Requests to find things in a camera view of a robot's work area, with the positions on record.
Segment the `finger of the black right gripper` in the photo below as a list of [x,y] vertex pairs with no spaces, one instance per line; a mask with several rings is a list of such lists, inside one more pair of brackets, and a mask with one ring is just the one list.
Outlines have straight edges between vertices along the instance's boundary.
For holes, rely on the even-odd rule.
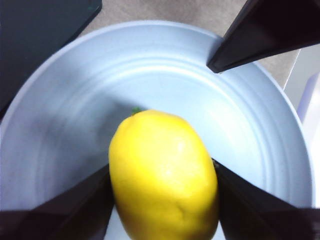
[[220,73],[319,42],[318,0],[248,0],[207,66]]

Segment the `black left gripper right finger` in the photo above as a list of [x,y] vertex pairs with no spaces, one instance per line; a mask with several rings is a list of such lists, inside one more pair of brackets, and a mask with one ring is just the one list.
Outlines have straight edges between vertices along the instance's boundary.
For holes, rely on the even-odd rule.
[[227,240],[318,240],[320,210],[298,208],[214,160],[219,220]]

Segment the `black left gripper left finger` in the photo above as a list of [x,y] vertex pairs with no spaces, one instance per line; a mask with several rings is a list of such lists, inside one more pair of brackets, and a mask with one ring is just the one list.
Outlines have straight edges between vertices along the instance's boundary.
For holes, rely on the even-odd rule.
[[102,240],[114,207],[109,166],[30,210],[0,212],[2,240]]

